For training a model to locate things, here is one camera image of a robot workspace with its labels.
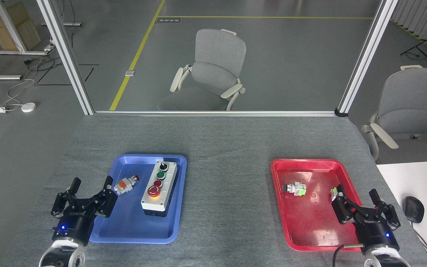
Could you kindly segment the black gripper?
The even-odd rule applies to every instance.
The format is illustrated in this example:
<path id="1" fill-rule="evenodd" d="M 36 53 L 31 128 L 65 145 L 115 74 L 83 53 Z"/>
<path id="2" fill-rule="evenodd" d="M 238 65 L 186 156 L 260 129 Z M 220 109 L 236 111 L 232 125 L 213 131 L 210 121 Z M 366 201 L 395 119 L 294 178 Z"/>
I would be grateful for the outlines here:
<path id="1" fill-rule="evenodd" d="M 93 230 L 96 216 L 109 218 L 117 201 L 117 194 L 112 189 L 113 179 L 107 176 L 103 189 L 92 196 L 87 203 L 88 216 L 63 216 L 66 203 L 75 208 L 76 193 L 81 185 L 78 177 L 73 179 L 71 186 L 64 192 L 58 193 L 54 201 L 51 215 L 60 218 L 54 227 L 52 240 L 71 240 L 86 247 Z"/>
<path id="2" fill-rule="evenodd" d="M 369 192 L 369 196 L 375 205 L 373 219 L 378 220 L 384 214 L 385 220 L 363 220 L 362 222 L 356 220 L 354 222 L 358 242 L 363 244 L 361 253 L 364 255 L 369 250 L 376 250 L 386 246 L 397 251 L 400 250 L 391 230 L 401 226 L 394 206 L 382 201 L 376 189 L 372 189 Z M 357 213 L 363 215 L 361 207 L 346 196 L 342 184 L 337 186 L 337 195 L 332 200 L 331 205 L 340 224 L 354 220 L 354 215 Z"/>

